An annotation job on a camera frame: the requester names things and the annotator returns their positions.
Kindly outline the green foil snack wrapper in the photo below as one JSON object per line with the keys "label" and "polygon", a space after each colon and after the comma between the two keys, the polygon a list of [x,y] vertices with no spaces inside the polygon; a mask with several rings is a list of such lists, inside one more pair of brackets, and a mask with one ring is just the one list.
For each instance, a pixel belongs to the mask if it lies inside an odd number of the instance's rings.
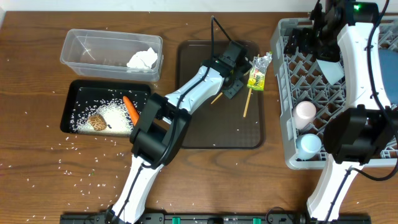
{"label": "green foil snack wrapper", "polygon": [[264,56],[254,57],[252,68],[249,71],[247,87],[252,90],[263,91],[267,68],[272,62],[272,52],[267,52]]}

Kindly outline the light blue bowl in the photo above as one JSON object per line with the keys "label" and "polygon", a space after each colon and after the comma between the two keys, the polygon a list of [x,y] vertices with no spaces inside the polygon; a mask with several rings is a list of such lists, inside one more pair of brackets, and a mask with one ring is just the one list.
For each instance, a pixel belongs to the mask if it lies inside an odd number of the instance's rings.
{"label": "light blue bowl", "polygon": [[317,64],[330,85],[336,84],[345,76],[339,62],[317,60]]}

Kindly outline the pink cup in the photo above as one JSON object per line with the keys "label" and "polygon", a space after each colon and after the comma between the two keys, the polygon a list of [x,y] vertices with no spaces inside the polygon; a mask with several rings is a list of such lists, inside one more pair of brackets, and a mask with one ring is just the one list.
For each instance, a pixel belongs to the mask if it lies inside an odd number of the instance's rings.
{"label": "pink cup", "polygon": [[302,101],[292,111],[295,127],[303,129],[315,119],[317,109],[310,101]]}

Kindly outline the white tissue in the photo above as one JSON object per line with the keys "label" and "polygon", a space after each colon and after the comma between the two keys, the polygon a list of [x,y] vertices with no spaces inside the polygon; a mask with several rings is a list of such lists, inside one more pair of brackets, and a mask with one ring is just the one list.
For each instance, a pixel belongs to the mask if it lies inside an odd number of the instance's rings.
{"label": "white tissue", "polygon": [[158,54],[150,47],[146,51],[135,53],[126,64],[129,68],[151,69],[157,61]]}

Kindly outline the light blue cup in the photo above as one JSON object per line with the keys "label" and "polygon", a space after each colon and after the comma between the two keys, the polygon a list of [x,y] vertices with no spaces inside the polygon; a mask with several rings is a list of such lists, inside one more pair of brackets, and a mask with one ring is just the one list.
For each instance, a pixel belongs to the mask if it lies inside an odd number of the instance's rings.
{"label": "light blue cup", "polygon": [[301,160],[313,158],[321,149],[321,139],[315,134],[304,134],[296,140],[297,157]]}

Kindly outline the orange carrot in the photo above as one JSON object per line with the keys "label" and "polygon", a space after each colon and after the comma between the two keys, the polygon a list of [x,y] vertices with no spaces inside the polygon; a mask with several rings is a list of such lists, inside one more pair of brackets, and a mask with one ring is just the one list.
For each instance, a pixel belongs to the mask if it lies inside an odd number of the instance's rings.
{"label": "orange carrot", "polygon": [[127,111],[130,115],[130,119],[135,126],[139,120],[139,113],[137,112],[136,108],[134,107],[133,103],[130,101],[130,99],[127,96],[123,96],[123,102],[127,108]]}

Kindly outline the brown food scrap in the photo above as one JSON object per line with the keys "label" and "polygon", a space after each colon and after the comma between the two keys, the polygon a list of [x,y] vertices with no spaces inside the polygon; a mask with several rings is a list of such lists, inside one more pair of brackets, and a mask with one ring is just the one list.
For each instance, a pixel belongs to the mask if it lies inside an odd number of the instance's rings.
{"label": "brown food scrap", "polygon": [[88,123],[95,131],[103,131],[107,128],[106,121],[100,114],[92,115],[88,118]]}

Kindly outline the dark blue plate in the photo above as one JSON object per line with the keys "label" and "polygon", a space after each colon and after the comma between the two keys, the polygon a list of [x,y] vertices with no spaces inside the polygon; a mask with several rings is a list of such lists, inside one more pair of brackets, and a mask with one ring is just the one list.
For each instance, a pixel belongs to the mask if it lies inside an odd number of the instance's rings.
{"label": "dark blue plate", "polygon": [[392,104],[397,104],[397,52],[379,49],[379,60],[386,95]]}

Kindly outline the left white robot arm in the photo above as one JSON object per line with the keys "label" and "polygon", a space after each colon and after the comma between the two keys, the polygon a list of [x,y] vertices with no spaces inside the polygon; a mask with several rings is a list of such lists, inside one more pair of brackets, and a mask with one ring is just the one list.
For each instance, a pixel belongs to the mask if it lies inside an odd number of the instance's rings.
{"label": "left white robot arm", "polygon": [[201,63],[197,74],[173,93],[152,94],[130,135],[132,164],[118,201],[105,215],[106,223],[135,223],[158,173],[177,155],[192,114],[221,89],[242,87],[241,77],[251,68],[247,50],[230,41],[226,50]]}

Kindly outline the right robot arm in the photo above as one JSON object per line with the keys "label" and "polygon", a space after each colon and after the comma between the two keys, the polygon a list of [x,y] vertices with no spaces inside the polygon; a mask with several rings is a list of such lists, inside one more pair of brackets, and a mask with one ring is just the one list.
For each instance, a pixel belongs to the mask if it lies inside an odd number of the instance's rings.
{"label": "right robot arm", "polygon": [[309,223],[338,220],[341,203],[357,174],[397,139],[397,112],[391,108],[379,60],[379,26],[384,9],[375,2],[317,2],[311,28],[294,29],[284,52],[310,54],[342,62],[346,81],[345,110],[325,127],[328,153],[320,180],[307,200]]}

